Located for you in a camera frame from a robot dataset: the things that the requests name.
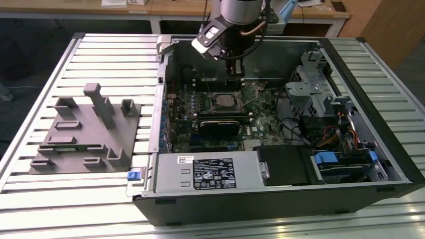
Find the slotted metal surface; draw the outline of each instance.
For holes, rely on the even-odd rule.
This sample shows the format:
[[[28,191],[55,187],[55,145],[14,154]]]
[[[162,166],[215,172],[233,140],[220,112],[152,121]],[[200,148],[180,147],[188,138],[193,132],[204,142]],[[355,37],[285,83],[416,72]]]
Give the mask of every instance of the slotted metal surface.
[[[90,99],[79,93],[87,82],[104,86],[103,93],[111,96],[112,103],[132,98],[143,104],[134,166],[147,165],[155,100],[151,88],[156,84],[158,66],[155,42],[156,36],[152,35],[87,34],[83,40],[71,44],[71,54],[64,57],[63,67],[59,65],[58,77],[52,79],[51,90],[2,178],[6,184],[0,193],[0,238],[425,236],[425,227],[420,225],[425,220],[424,189],[400,199],[383,200],[355,214],[158,228],[150,225],[127,197],[127,173],[28,175],[31,159],[56,115],[51,106],[64,95],[75,96],[79,104],[88,104]],[[425,170],[425,115],[421,106],[364,45],[353,39],[332,42],[419,168]],[[120,64],[111,69],[106,67],[108,63]],[[335,80],[345,92],[336,77]]]

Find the motherboard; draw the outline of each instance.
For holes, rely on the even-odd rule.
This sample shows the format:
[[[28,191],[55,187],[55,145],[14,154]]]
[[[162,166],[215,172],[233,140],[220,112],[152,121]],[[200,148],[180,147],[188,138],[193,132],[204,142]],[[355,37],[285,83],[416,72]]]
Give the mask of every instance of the motherboard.
[[[207,91],[199,91],[200,84]],[[243,82],[239,91],[209,91],[208,84],[183,84],[168,94],[172,152],[247,151],[285,144],[275,110],[281,88],[268,88],[259,80]]]

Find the wooden desk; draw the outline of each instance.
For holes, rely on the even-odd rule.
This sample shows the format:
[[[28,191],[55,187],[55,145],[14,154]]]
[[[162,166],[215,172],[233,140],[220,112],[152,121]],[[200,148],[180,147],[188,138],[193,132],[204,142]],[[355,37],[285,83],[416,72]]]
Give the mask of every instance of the wooden desk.
[[[152,33],[160,34],[162,20],[203,20],[204,0],[150,0],[147,5],[102,9],[102,0],[0,0],[0,17],[56,19],[150,20]],[[324,7],[296,8],[289,23],[332,25],[327,36],[339,35],[348,12],[336,12],[331,0]]]

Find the blue plastic tab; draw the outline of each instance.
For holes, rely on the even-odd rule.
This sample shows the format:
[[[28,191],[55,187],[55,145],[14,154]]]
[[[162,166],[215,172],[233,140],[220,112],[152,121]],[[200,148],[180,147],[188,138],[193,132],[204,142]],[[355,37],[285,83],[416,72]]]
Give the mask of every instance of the blue plastic tab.
[[[371,157],[373,162],[379,161],[377,153],[375,153],[373,151],[369,152],[369,157]]]
[[[337,163],[339,159],[337,156],[335,155],[335,152],[319,152],[315,155],[315,160],[317,164],[321,163]]]
[[[142,172],[128,172],[127,180],[128,181],[140,181],[142,180]]]

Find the robot end effector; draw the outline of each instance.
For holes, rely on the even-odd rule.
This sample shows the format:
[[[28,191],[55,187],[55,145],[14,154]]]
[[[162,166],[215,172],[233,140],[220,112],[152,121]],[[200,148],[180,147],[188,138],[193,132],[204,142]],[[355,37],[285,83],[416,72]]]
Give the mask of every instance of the robot end effector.
[[[264,39],[272,11],[271,0],[265,0],[263,12],[263,0],[216,1],[220,1],[219,17],[201,29],[192,46],[204,57],[225,60],[228,76],[240,78],[245,74],[243,59],[257,49]],[[255,42],[261,29],[261,39]]]

